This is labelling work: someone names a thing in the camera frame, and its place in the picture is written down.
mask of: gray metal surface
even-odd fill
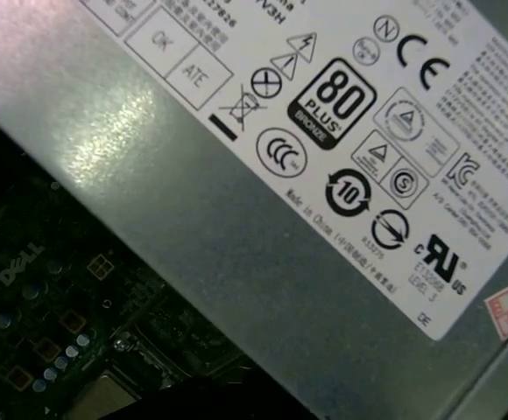
[[[476,5],[508,38],[508,1]],[[483,305],[508,262],[428,339],[73,0],[0,0],[0,126],[320,415],[508,408],[508,344]]]

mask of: ce mark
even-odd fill
[[[407,67],[408,62],[406,60],[405,56],[405,50],[406,47],[410,44],[420,44],[422,46],[426,46],[428,44],[427,39],[423,38],[421,35],[406,35],[403,37],[399,44],[397,49],[397,55],[398,55],[398,61],[402,65],[402,67]],[[439,72],[438,68],[444,67],[444,68],[450,68],[450,63],[446,61],[445,59],[441,59],[439,57],[434,57],[431,59],[428,59],[425,63],[421,65],[420,69],[420,81],[421,86],[423,86],[424,89],[429,90],[431,88],[431,85],[429,84],[429,78],[430,77],[436,77]]]

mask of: warning triangle symbol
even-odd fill
[[[414,115],[413,111],[403,112],[402,114],[399,115],[400,120],[402,120],[402,122],[410,130],[412,129],[412,125],[413,125],[413,115]]]
[[[316,32],[305,33],[290,37],[287,44],[299,54],[304,61],[311,63],[313,61],[314,49],[316,47]]]
[[[292,81],[297,71],[297,61],[299,61],[299,54],[292,52],[286,55],[280,55],[270,60],[275,68],[283,74],[288,80]]]
[[[384,144],[382,146],[377,146],[369,149],[369,153],[374,157],[380,160],[382,163],[386,160],[386,151],[388,150],[388,145]]]

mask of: power supply label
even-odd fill
[[[430,338],[508,256],[508,42],[468,1],[74,1]]]

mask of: motherboard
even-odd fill
[[[94,420],[251,365],[0,131],[0,420]]]

